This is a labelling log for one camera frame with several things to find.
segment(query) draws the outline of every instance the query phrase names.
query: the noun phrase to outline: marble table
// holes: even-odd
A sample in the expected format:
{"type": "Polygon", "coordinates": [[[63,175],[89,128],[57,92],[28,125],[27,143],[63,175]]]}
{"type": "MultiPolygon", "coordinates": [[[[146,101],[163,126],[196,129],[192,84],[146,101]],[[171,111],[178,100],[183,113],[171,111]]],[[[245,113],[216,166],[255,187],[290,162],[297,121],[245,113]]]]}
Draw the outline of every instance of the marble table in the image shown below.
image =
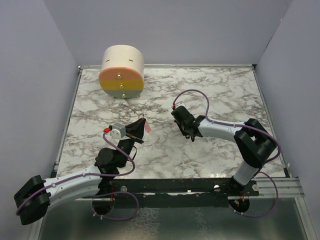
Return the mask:
{"type": "MultiPolygon", "coordinates": [[[[144,114],[151,132],[144,134],[144,144],[135,144],[135,171],[122,178],[231,177],[243,161],[235,143],[213,137],[197,137],[191,142],[174,123],[173,100],[187,89],[207,94],[211,104],[209,117],[232,122],[255,118],[271,133],[251,67],[146,68],[144,90],[140,98],[133,99],[107,95],[100,87],[99,72],[99,69],[82,71],[57,176],[95,163],[99,150],[108,147],[102,138],[104,128],[114,123],[130,124],[144,114]]],[[[186,93],[179,101],[183,101],[195,117],[204,115],[207,105],[199,93],[186,93]]],[[[128,163],[120,172],[131,168],[128,163]]],[[[263,171],[272,177],[285,176],[279,158],[266,164],[263,171]]]]}

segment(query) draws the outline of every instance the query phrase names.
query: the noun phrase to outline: cable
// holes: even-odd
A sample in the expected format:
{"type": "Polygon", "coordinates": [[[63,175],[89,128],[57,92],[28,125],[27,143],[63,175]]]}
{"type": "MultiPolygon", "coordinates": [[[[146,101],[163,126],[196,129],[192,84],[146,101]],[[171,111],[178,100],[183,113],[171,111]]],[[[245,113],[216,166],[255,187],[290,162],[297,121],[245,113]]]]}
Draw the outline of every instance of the cable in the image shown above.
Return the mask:
{"type": "Polygon", "coordinates": [[[96,213],[96,210],[94,208],[94,206],[92,205],[92,211],[94,212],[93,216],[98,216],[100,217],[100,219],[109,219],[109,220],[114,220],[114,221],[126,221],[126,220],[130,220],[133,219],[135,217],[135,215],[137,214],[137,212],[139,211],[139,201],[137,199],[137,197],[132,194],[131,192],[127,192],[127,191],[115,191],[115,192],[110,192],[110,193],[106,193],[106,194],[101,194],[101,195],[95,195],[95,197],[106,197],[106,196],[110,196],[110,195],[114,195],[114,194],[128,194],[131,197],[133,197],[133,199],[136,202],[136,209],[134,211],[134,213],[131,216],[128,217],[123,217],[123,218],[115,218],[115,217],[111,217],[111,216],[105,216],[105,215],[99,215],[96,213]]]}
{"type": "Polygon", "coordinates": [[[267,211],[266,213],[259,214],[259,215],[250,215],[250,214],[245,214],[245,213],[243,213],[243,212],[238,212],[238,211],[236,211],[231,205],[229,205],[236,214],[239,214],[239,215],[244,216],[244,217],[247,217],[247,218],[254,218],[254,219],[255,219],[255,218],[265,217],[265,216],[271,214],[271,213],[276,209],[276,207],[277,207],[277,205],[278,205],[278,202],[279,202],[279,192],[278,192],[277,185],[276,185],[275,181],[274,181],[268,174],[266,174],[266,173],[263,172],[263,171],[260,171],[259,173],[266,175],[267,178],[269,178],[269,179],[271,180],[271,182],[273,183],[273,185],[274,185],[276,197],[275,197],[275,203],[274,203],[273,207],[272,207],[269,211],[267,211]]]}
{"type": "Polygon", "coordinates": [[[135,169],[136,169],[136,165],[133,161],[133,159],[128,155],[126,154],[122,149],[120,149],[118,146],[114,145],[111,141],[109,141],[107,138],[106,138],[106,135],[107,133],[104,132],[102,137],[103,139],[108,143],[110,144],[112,147],[114,147],[116,150],[118,150],[120,153],[122,153],[123,155],[125,155],[127,157],[127,160],[129,162],[132,163],[132,169],[128,172],[125,172],[125,173],[120,173],[120,174],[103,174],[103,173],[94,173],[94,172],[88,172],[88,173],[84,173],[83,174],[78,174],[78,175],[74,175],[74,176],[71,176],[71,177],[68,177],[68,178],[65,178],[63,180],[60,180],[60,181],[57,181],[57,182],[53,182],[51,183],[50,185],[48,186],[44,186],[42,187],[41,189],[39,189],[38,191],[34,192],[33,194],[31,194],[26,200],[23,201],[23,203],[21,203],[21,205],[17,208],[17,210],[15,211],[15,214],[18,216],[21,209],[32,199],[34,198],[36,195],[38,195],[39,193],[41,193],[42,191],[46,190],[46,189],[49,189],[49,188],[52,188],[52,187],[55,187],[56,185],[59,185],[59,184],[62,184],[62,183],[65,183],[67,181],[70,181],[72,179],[76,179],[76,178],[80,178],[80,177],[84,177],[84,176],[100,176],[100,177],[119,177],[119,176],[125,176],[125,175],[128,175],[128,174],[131,174],[135,169]]]}
{"type": "Polygon", "coordinates": [[[177,99],[184,93],[186,92],[197,92],[197,93],[200,93],[202,94],[205,99],[206,99],[206,110],[205,110],[205,119],[207,119],[210,123],[213,123],[213,124],[219,124],[219,125],[223,125],[223,126],[228,126],[228,127],[239,127],[239,128],[247,128],[247,129],[251,129],[251,130],[254,130],[256,132],[259,132],[261,134],[264,134],[266,135],[268,138],[272,139],[272,141],[277,145],[277,148],[278,148],[278,152],[276,153],[275,156],[271,157],[270,159],[268,159],[265,163],[269,163],[271,162],[272,160],[276,159],[277,157],[279,157],[279,155],[281,154],[281,151],[282,151],[282,148],[281,148],[281,145],[279,143],[279,141],[273,137],[272,135],[270,135],[269,133],[265,132],[265,131],[262,131],[258,128],[255,128],[253,126],[248,126],[248,125],[245,125],[245,124],[231,124],[231,123],[226,123],[226,122],[220,122],[220,121],[216,121],[216,120],[213,120],[213,119],[210,119],[208,117],[208,112],[209,112],[209,108],[210,108],[210,102],[209,102],[209,98],[207,97],[206,94],[204,94],[202,91],[200,90],[197,90],[197,89],[188,89],[188,90],[185,90],[185,91],[182,91],[181,93],[178,94],[178,96],[176,96],[176,98],[174,99],[173,101],[173,109],[176,108],[176,101],[177,99]]]}

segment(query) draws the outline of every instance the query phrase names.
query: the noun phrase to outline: metal frame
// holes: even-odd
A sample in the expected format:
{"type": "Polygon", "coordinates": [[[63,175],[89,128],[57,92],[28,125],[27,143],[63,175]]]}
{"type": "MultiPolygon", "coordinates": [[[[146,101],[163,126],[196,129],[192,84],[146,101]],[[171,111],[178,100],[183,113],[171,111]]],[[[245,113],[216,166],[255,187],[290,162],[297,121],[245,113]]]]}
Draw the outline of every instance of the metal frame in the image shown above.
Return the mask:
{"type": "MultiPolygon", "coordinates": [[[[76,95],[77,95],[77,91],[78,91],[78,87],[79,87],[79,83],[80,83],[80,79],[81,79],[81,75],[82,75],[82,70],[83,69],[98,69],[100,67],[101,67],[100,65],[88,65],[88,66],[79,66],[78,67],[79,68],[78,78],[77,78],[75,90],[74,90],[73,97],[72,97],[72,103],[71,103],[69,111],[68,111],[67,121],[65,123],[65,127],[63,130],[59,150],[57,153],[55,167],[54,167],[55,170],[58,170],[58,164],[60,162],[64,142],[66,139],[66,134],[68,131],[70,117],[71,117],[74,103],[76,100],[76,95]]],[[[207,67],[207,68],[250,68],[250,69],[252,69],[252,72],[253,72],[254,78],[256,80],[256,83],[257,83],[257,86],[258,86],[258,89],[259,89],[259,92],[260,92],[260,95],[262,98],[262,102],[263,102],[263,105],[264,105],[264,108],[265,108],[265,111],[266,111],[266,114],[267,114],[267,117],[268,117],[268,120],[270,123],[272,134],[275,136],[275,130],[273,127],[273,120],[272,120],[270,111],[268,109],[268,106],[266,104],[266,100],[265,100],[264,95],[262,93],[261,87],[260,87],[259,82],[257,80],[255,69],[253,68],[253,66],[251,64],[246,64],[246,65],[145,64],[144,67],[145,68],[172,68],[172,67],[175,67],[175,68],[186,68],[186,67],[188,67],[188,68],[204,68],[204,67],[207,67]]],[[[282,155],[280,155],[280,159],[281,159],[281,162],[284,164],[284,166],[287,167],[282,155]]],[[[299,179],[298,178],[285,178],[285,177],[272,178],[272,179],[275,181],[275,183],[277,185],[280,198],[295,198],[298,212],[301,217],[301,221],[303,223],[304,230],[306,232],[308,239],[309,240],[317,240],[317,236],[316,236],[313,224],[311,222],[311,218],[309,216],[308,209],[305,204],[305,200],[303,198],[305,196],[305,194],[303,192],[303,189],[302,189],[302,186],[301,186],[299,179]]],[[[259,198],[274,198],[276,196],[274,186],[268,178],[255,178],[254,180],[257,182],[260,195],[259,196],[250,196],[247,198],[251,198],[251,199],[253,199],[253,198],[258,198],[258,199],[259,198]]],[[[237,197],[238,196],[234,196],[234,197],[230,196],[228,198],[235,199],[237,197]]],[[[87,201],[87,200],[91,201],[91,199],[89,199],[89,198],[78,199],[78,201],[87,201]]],[[[43,219],[45,219],[45,218],[42,218],[32,224],[28,240],[37,240],[39,238],[43,219]]]]}

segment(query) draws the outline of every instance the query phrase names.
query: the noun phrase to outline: wall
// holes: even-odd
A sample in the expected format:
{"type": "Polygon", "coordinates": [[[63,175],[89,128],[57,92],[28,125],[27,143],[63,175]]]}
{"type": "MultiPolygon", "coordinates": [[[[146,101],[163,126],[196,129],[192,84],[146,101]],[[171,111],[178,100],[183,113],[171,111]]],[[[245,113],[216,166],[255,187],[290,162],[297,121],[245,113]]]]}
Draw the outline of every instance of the wall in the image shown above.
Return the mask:
{"type": "Polygon", "coordinates": [[[44,2],[79,65],[117,44],[149,64],[256,64],[291,0],[44,2]]]}
{"type": "Polygon", "coordinates": [[[25,240],[14,194],[48,177],[78,68],[42,0],[0,1],[0,239],[25,240]]]}
{"type": "Polygon", "coordinates": [[[320,1],[294,0],[257,65],[283,155],[320,238],[320,1]]]}

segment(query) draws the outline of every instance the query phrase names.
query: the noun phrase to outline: marble tabletop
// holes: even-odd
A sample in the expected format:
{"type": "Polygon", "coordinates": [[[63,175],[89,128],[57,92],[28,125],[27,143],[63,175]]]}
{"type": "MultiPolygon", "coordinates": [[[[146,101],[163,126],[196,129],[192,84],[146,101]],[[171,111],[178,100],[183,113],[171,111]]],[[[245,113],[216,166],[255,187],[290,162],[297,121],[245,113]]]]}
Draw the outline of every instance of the marble tabletop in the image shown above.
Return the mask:
{"type": "MultiPolygon", "coordinates": [[[[144,144],[135,144],[135,171],[122,178],[231,177],[243,161],[235,143],[213,137],[196,137],[191,142],[174,123],[173,100],[187,89],[198,89],[209,97],[209,117],[231,122],[255,118],[271,133],[250,67],[146,68],[144,90],[140,98],[133,99],[107,95],[100,87],[99,72],[99,69],[82,71],[57,176],[94,164],[99,150],[108,147],[102,138],[103,129],[114,123],[130,124],[143,113],[151,132],[145,132],[144,144]]],[[[179,101],[195,117],[204,115],[207,105],[199,93],[188,92],[179,101]]],[[[131,168],[128,162],[119,171],[124,173],[131,168]]],[[[284,177],[279,158],[266,164],[263,171],[272,177],[284,177]]]]}

